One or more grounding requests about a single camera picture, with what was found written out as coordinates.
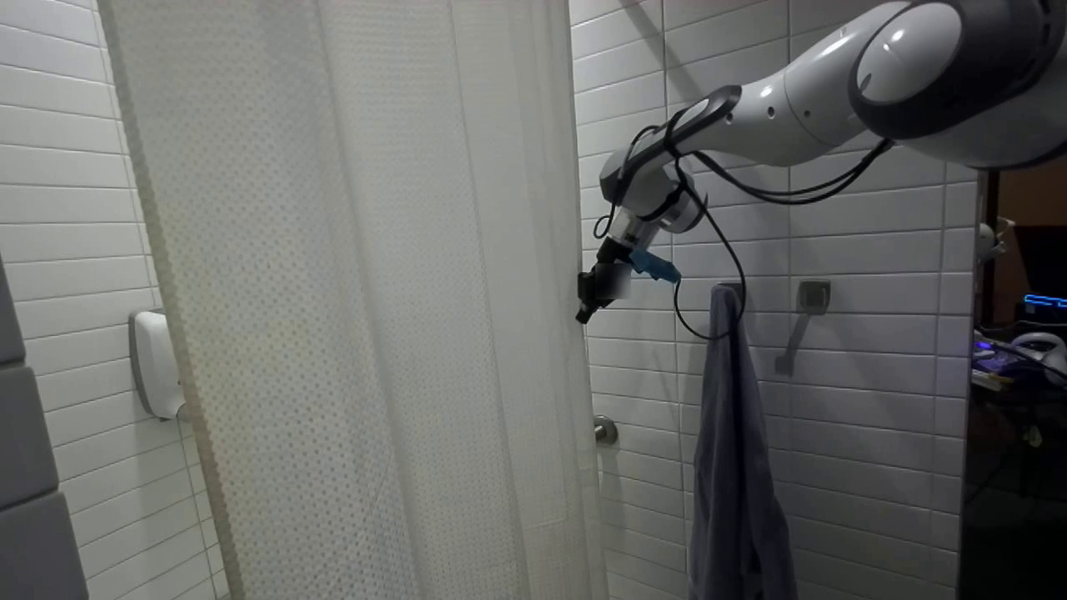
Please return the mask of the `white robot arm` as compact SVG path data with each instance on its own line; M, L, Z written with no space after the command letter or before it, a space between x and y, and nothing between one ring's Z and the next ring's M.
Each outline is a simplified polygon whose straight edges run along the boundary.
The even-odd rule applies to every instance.
M846 22L787 66L719 83L660 125L648 125L601 172L601 196L619 214L596 263L578 277L578 321L623 295L642 272L673 281L648 247L684 235L702 206L686 157L709 149L767 166L816 162L873 133L970 172L1023 172L1067 147L1063 0L887 0Z

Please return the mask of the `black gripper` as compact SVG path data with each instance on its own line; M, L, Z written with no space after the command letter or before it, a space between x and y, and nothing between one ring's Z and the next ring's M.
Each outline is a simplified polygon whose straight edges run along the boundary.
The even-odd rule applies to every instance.
M618 241L602 241L591 272L578 277L578 321L586 323L596 309L610 306L623 295L629 275L629 249Z

